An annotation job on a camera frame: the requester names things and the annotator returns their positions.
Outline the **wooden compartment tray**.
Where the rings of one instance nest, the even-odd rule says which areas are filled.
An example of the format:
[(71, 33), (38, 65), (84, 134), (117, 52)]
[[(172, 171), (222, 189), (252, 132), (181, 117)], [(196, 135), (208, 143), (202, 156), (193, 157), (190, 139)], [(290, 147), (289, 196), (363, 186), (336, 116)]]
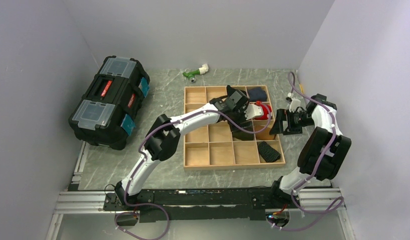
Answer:
[[(271, 128), (274, 124), (266, 125), (265, 120), (254, 120), (253, 131)], [(267, 142), (281, 153), (281, 159), (268, 163), (264, 162), (258, 153), (257, 145)], [(286, 164), (280, 137), (275, 140), (234, 140), (228, 122), (207, 125), (194, 130), (184, 136), (184, 170), (234, 170), (277, 168)]]

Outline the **olive green underwear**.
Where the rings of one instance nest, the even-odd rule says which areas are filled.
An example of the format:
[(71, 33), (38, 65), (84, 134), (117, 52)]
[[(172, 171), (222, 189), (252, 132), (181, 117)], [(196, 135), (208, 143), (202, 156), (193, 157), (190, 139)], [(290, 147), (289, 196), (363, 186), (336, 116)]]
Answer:
[[(252, 141), (254, 140), (254, 134), (246, 133), (240, 129), (238, 129), (236, 126), (233, 124), (229, 124), (230, 131), (232, 134), (232, 137), (236, 141)], [(242, 129), (245, 129), (246, 131), (252, 132), (253, 131), (253, 123), (252, 121), (246, 121), (240, 124), (240, 127)]]

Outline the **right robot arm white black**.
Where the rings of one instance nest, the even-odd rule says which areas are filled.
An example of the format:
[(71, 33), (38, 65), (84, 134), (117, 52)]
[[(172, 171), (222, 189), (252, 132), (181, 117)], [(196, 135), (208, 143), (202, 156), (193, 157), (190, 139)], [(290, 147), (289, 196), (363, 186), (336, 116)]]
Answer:
[(333, 179), (351, 147), (351, 139), (340, 131), (336, 120), (337, 106), (321, 94), (313, 95), (305, 108), (279, 108), (270, 130), (272, 135), (296, 135), (303, 127), (314, 130), (299, 154), (296, 168), (274, 181), (268, 194), (269, 203), (279, 208), (309, 184)]

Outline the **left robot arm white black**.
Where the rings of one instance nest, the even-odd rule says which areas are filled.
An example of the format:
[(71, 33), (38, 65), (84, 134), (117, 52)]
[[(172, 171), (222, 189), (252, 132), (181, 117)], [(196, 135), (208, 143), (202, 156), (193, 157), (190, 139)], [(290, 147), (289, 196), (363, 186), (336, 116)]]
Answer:
[(199, 128), (228, 121), (238, 126), (244, 121), (249, 98), (244, 90), (227, 86), (227, 95), (213, 98), (202, 107), (179, 116), (157, 117), (139, 146), (139, 160), (115, 186), (117, 204), (124, 210), (135, 206), (137, 195), (156, 166), (171, 158), (182, 136)]

